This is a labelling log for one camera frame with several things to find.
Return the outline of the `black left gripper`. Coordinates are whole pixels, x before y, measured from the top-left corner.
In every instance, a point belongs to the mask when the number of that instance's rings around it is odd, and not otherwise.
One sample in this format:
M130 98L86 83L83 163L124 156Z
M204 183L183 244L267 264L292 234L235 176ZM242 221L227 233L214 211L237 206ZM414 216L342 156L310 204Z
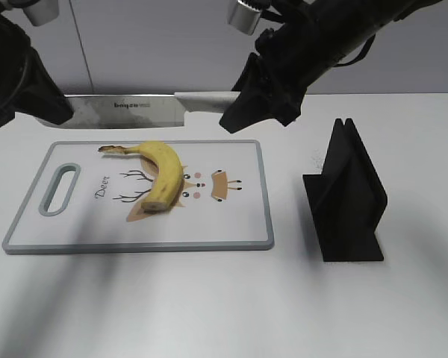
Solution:
M73 117L73 108L46 71L30 37L4 17L0 7L0 127L15 113L54 125Z

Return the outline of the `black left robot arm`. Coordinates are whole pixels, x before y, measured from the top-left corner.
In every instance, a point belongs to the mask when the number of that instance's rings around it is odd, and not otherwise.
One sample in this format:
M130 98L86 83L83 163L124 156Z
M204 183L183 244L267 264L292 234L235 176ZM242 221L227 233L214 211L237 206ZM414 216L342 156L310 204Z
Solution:
M20 9L35 26L55 20L57 1L0 1L0 127L16 113L62 125L73 116L73 109L55 84L32 46L30 37L3 15Z

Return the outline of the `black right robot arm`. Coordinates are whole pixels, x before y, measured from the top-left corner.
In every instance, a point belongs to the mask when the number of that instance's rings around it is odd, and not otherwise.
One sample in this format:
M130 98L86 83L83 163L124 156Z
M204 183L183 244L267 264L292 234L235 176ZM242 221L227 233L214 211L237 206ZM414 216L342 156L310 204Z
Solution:
M255 41L220 125L233 134L266 119L287 126L301 114L307 89L356 48L363 60L376 33L433 1L232 1L228 23L252 34L260 19L277 22Z

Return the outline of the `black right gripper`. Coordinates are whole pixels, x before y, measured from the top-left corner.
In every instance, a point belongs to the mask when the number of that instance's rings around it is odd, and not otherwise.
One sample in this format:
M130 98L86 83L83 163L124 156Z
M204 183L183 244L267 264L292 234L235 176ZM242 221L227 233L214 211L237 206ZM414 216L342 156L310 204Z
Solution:
M319 32L306 37L266 30L233 90L235 102L219 122L237 133L266 119L287 127L301 115L307 88L336 63L336 48Z

